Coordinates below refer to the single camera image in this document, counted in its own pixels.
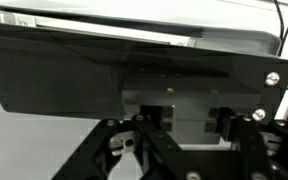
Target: black metal bracket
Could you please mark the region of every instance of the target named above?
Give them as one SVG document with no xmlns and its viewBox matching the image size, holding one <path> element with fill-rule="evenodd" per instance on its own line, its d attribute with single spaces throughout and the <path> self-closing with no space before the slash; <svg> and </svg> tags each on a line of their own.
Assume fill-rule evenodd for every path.
<svg viewBox="0 0 288 180">
<path fill-rule="evenodd" d="M 134 153 L 143 171 L 143 180 L 288 179 L 288 171 L 283 171 L 284 176 L 276 176 L 272 168 L 272 162 L 279 169 L 288 165 L 288 161 L 279 158 L 281 153 L 285 153 L 285 148 L 288 150 L 288 146 L 283 146 L 284 150 L 282 148 L 283 151 L 278 152 L 277 156 L 269 157 L 256 121 L 231 116 L 229 122 L 226 122 L 230 126 L 229 131 L 222 135 L 237 146 L 237 151 L 187 152 L 164 130 L 157 128 L 148 116 L 137 115 L 123 123 L 112 119 L 102 120 L 53 180 L 106 180 L 123 152 Z M 288 142 L 288 122 L 273 121 L 265 131 L 283 136 Z M 131 133 L 129 139 L 132 142 L 128 138 L 118 138 L 123 133 Z M 122 142 L 112 146 L 116 140 Z M 129 148 L 128 151 L 116 154 L 125 147 Z"/>
</svg>

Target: gray surface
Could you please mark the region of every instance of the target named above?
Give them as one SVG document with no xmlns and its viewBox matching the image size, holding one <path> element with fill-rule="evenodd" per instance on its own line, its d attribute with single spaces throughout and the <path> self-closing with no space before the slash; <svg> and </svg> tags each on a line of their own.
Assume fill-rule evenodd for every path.
<svg viewBox="0 0 288 180">
<path fill-rule="evenodd" d="M 47 180 L 97 121 L 7 113 L 0 105 L 0 180 Z M 127 155 L 111 179 L 134 180 L 141 172 Z"/>
<path fill-rule="evenodd" d="M 175 120 L 169 134 L 176 142 L 185 144 L 218 144 L 220 135 L 206 133 L 205 124 L 209 121 Z"/>
</svg>

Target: black mount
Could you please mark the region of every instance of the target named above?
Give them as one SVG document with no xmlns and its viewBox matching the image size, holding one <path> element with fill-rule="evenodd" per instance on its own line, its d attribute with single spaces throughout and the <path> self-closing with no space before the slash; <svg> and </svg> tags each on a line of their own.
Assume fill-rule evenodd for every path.
<svg viewBox="0 0 288 180">
<path fill-rule="evenodd" d="M 228 112 L 219 119 L 219 131 L 234 145 L 232 151 L 183 151 L 143 113 L 122 123 L 102 120 L 53 180 L 106 180 L 127 152 L 137 158 L 142 180 L 288 179 L 288 122 L 274 120 L 259 127 L 251 118 Z M 265 142 L 263 132 L 283 139 L 273 155 L 267 150 L 274 142 Z"/>
</svg>

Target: white wall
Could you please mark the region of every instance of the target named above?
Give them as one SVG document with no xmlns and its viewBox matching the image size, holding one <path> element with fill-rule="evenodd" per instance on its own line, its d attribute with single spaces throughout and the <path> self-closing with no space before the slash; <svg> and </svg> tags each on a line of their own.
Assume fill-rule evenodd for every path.
<svg viewBox="0 0 288 180">
<path fill-rule="evenodd" d="M 0 1 L 10 6 L 252 29 L 279 35 L 279 20 L 273 4 L 256 0 L 237 2 L 247 6 L 219 0 Z M 288 7 L 282 9 L 287 22 Z M 288 59 L 288 40 L 282 57 Z M 96 124 L 86 119 L 6 113 L 1 109 L 0 106 L 0 180 L 49 179 Z M 285 117 L 287 109 L 288 94 L 277 116 Z M 122 166 L 113 172 L 112 179 L 138 179 L 141 173 L 134 164 L 134 159 L 127 156 Z"/>
</svg>

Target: silver screw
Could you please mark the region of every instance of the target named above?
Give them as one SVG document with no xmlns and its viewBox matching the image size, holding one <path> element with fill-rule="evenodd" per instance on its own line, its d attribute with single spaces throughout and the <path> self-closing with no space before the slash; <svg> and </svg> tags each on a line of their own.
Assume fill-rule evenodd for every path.
<svg viewBox="0 0 288 180">
<path fill-rule="evenodd" d="M 258 109 L 252 115 L 255 121 L 262 121 L 265 118 L 265 116 L 266 116 L 266 112 L 264 109 Z"/>
<path fill-rule="evenodd" d="M 109 120 L 109 121 L 107 122 L 107 125 L 108 125 L 108 126 L 114 126 L 114 124 L 115 124 L 115 121 L 114 121 L 114 120 Z"/>
<path fill-rule="evenodd" d="M 278 170 L 278 168 L 277 168 L 275 165 L 273 165 L 273 164 L 272 164 L 272 169 L 273 169 L 274 171 L 277 171 L 277 170 Z"/>
<path fill-rule="evenodd" d="M 21 25 L 21 26 L 28 26 L 28 24 L 27 24 L 26 22 L 24 22 L 24 21 L 21 21 L 21 22 L 20 22 L 20 25 Z"/>
<path fill-rule="evenodd" d="M 265 83 L 268 86 L 275 86 L 280 81 L 280 75 L 277 72 L 271 72 L 267 75 Z"/>
<path fill-rule="evenodd" d="M 247 116 L 244 116 L 243 119 L 244 119 L 245 121 L 251 121 L 251 120 L 252 120 L 251 118 L 249 118 L 249 117 L 247 117 Z"/>
<path fill-rule="evenodd" d="M 286 125 L 286 123 L 282 122 L 282 121 L 277 121 L 276 124 L 279 126 L 285 126 Z"/>
<path fill-rule="evenodd" d="M 267 180 L 267 178 L 263 174 L 255 172 L 252 174 L 252 180 Z"/>
<path fill-rule="evenodd" d="M 145 118 L 144 118 L 144 116 L 143 115 L 138 115 L 138 116 L 136 116 L 136 120 L 138 120 L 138 121 L 143 121 Z"/>
<path fill-rule="evenodd" d="M 201 180 L 201 176 L 196 172 L 189 172 L 186 175 L 186 180 Z"/>
</svg>

